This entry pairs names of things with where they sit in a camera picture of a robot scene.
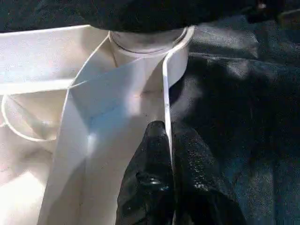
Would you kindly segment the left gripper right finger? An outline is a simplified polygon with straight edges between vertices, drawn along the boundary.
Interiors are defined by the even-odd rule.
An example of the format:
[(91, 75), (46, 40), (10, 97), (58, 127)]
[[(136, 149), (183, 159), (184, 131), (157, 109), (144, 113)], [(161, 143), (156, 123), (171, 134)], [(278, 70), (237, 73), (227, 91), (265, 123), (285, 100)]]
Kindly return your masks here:
[(230, 182), (196, 130), (172, 129), (178, 225), (244, 225)]

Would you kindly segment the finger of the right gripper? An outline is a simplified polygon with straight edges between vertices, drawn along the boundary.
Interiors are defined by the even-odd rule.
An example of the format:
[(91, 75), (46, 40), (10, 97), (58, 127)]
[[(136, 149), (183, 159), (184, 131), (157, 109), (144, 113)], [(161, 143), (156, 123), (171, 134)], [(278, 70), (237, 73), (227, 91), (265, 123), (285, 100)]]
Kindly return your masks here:
[(80, 0), (80, 16), (93, 27), (159, 32), (241, 14), (244, 0)]

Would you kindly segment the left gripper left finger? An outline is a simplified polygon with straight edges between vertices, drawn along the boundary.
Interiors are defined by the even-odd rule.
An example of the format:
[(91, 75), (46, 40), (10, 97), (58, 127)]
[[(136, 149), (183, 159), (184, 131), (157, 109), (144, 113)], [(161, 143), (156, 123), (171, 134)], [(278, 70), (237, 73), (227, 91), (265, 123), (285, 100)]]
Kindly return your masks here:
[(153, 121), (124, 172), (116, 224), (170, 225), (174, 206), (169, 140), (164, 122)]

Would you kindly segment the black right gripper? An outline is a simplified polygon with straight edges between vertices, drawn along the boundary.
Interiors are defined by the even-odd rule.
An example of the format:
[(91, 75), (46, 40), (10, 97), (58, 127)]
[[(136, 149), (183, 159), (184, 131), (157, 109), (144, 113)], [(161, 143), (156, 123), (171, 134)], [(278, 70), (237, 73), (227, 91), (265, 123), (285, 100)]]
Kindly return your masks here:
[(257, 0), (256, 6), (246, 12), (246, 18), (249, 23), (278, 21), (281, 16), (299, 9), (299, 0)]

